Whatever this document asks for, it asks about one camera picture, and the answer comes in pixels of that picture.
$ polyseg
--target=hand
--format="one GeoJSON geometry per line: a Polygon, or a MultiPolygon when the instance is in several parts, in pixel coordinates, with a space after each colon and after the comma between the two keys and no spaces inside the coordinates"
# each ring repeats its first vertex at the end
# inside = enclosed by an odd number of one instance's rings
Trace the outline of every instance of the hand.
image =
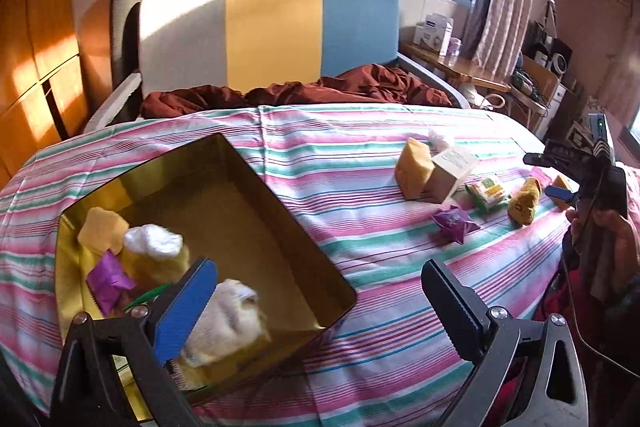
{"type": "MultiPolygon", "coordinates": [[[[611,283],[613,289],[618,292],[636,272],[640,271],[638,232],[633,222],[620,216],[615,210],[594,210],[592,215],[596,225],[610,230],[616,237],[613,245],[614,272],[611,283]]],[[[571,223],[571,236],[575,242],[582,231],[578,212],[570,208],[566,211],[566,218],[571,223]]]]}

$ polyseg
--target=open box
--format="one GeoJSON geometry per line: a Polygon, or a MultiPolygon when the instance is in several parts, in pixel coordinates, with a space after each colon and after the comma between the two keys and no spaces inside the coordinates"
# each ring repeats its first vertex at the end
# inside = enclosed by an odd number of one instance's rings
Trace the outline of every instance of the open box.
{"type": "Polygon", "coordinates": [[[349,283],[275,194],[222,134],[214,134],[121,174],[63,212],[56,245],[63,339],[75,313],[96,315],[81,266],[83,247],[76,239],[93,206],[118,212],[132,227],[156,223],[180,233],[192,259],[215,261],[219,282],[237,279],[258,293],[271,341],[191,375],[205,385],[189,393],[191,403],[272,369],[316,340],[356,302],[349,283]]]}

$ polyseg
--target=purple wrapper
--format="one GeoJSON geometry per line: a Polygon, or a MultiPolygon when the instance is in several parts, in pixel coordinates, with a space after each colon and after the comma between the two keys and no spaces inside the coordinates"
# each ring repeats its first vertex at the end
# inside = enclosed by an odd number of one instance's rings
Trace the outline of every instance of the purple wrapper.
{"type": "Polygon", "coordinates": [[[440,227],[442,233],[450,237],[459,245],[465,244],[465,235],[470,232],[480,230],[469,215],[456,206],[451,206],[449,210],[439,210],[433,214],[433,220],[440,227]]]}
{"type": "Polygon", "coordinates": [[[113,311],[124,290],[136,287],[136,283],[124,273],[120,261],[111,250],[107,250],[100,262],[87,274],[86,285],[105,317],[113,311]]]}

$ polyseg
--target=screw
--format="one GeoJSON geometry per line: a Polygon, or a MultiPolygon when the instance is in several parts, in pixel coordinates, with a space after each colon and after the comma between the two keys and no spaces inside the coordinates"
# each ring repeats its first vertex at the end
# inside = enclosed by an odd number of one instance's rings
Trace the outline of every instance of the screw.
{"type": "Polygon", "coordinates": [[[566,324],[566,319],[557,313],[551,314],[551,322],[556,326],[564,326],[566,324]]]}
{"type": "Polygon", "coordinates": [[[87,315],[86,312],[78,312],[76,315],[74,315],[74,318],[72,320],[74,324],[84,324],[88,318],[89,315],[87,315]]]}
{"type": "Polygon", "coordinates": [[[131,310],[131,316],[134,319],[141,319],[142,317],[146,317],[146,314],[148,314],[148,312],[149,308],[147,308],[145,305],[140,305],[131,310]]]}
{"type": "Polygon", "coordinates": [[[494,319],[506,319],[509,316],[509,312],[502,306],[494,306],[489,310],[489,313],[494,319]]]}

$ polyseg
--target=striped bed sheet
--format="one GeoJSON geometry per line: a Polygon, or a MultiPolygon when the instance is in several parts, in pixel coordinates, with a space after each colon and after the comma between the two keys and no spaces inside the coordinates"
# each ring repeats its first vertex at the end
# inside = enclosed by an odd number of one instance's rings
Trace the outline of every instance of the striped bed sheet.
{"type": "Polygon", "coordinates": [[[430,219],[441,205],[404,201],[394,166],[407,137],[453,135],[509,190],[542,144],[524,127],[476,110],[392,104],[258,107],[120,124],[39,151],[0,192],[0,348],[47,412],[62,341],[54,296],[58,216],[139,163],[222,132],[356,288],[334,336],[269,379],[195,408],[220,425],[396,426],[436,419],[462,384],[462,362],[420,287],[422,264],[444,259],[489,305],[532,314],[555,272],[564,216],[543,196],[517,228],[505,211],[447,244],[430,219]]]}

